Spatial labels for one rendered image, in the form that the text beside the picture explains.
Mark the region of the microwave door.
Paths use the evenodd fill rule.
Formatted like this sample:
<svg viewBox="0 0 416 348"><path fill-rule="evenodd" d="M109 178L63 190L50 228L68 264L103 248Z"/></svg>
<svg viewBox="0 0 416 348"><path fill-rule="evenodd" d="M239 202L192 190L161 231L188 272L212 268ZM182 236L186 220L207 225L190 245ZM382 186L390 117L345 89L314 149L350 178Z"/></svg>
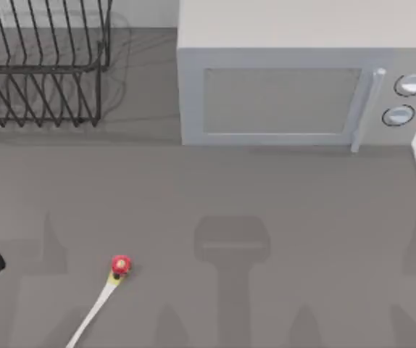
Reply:
<svg viewBox="0 0 416 348"><path fill-rule="evenodd" d="M348 145L372 85L360 53L178 49L185 145Z"/></svg>

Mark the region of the pale microwave oven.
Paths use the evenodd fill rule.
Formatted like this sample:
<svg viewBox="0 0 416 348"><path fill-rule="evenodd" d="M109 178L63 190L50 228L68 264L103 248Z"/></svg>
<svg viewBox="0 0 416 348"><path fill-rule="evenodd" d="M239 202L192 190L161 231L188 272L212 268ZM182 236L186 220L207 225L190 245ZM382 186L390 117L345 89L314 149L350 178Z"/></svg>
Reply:
<svg viewBox="0 0 416 348"><path fill-rule="evenodd" d="M416 135L416 96L394 91L400 76L416 72L416 0L180 0L177 52L185 48L363 54L386 76L361 147L408 146ZM384 125L383 113L403 104L415 117Z"/></svg>

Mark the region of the white spoon with red figure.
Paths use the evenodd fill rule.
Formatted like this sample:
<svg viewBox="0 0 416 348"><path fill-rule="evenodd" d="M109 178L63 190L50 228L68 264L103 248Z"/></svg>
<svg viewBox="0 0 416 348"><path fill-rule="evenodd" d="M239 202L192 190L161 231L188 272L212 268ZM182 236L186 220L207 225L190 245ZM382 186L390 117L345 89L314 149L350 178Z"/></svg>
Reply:
<svg viewBox="0 0 416 348"><path fill-rule="evenodd" d="M131 258L127 255L115 255L111 261L111 268L107 278L107 281L101 290L97 300L95 301L88 314L84 317L81 324L72 335L65 348L74 348L78 343L83 332L87 329L88 325L98 314L100 309L104 306L108 298L112 295L114 290L122 283L125 277L132 269Z"/></svg>

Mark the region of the small microwave knob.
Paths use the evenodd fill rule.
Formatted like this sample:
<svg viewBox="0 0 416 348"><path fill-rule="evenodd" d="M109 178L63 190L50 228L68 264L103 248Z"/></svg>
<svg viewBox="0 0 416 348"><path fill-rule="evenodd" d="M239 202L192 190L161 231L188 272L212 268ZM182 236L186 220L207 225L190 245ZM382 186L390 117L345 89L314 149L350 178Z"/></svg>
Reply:
<svg viewBox="0 0 416 348"><path fill-rule="evenodd" d="M388 127L400 127L409 123L415 117L415 109L407 104L387 109L381 120Z"/></svg>

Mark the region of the large microwave knob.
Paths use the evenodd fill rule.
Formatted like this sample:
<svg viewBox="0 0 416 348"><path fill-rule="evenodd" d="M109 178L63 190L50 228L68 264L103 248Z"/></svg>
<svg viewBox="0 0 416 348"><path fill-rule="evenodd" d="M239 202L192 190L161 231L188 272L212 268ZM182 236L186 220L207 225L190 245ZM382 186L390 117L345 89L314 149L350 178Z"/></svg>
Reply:
<svg viewBox="0 0 416 348"><path fill-rule="evenodd" d="M400 76L394 84L394 91L403 97L416 96L416 72Z"/></svg>

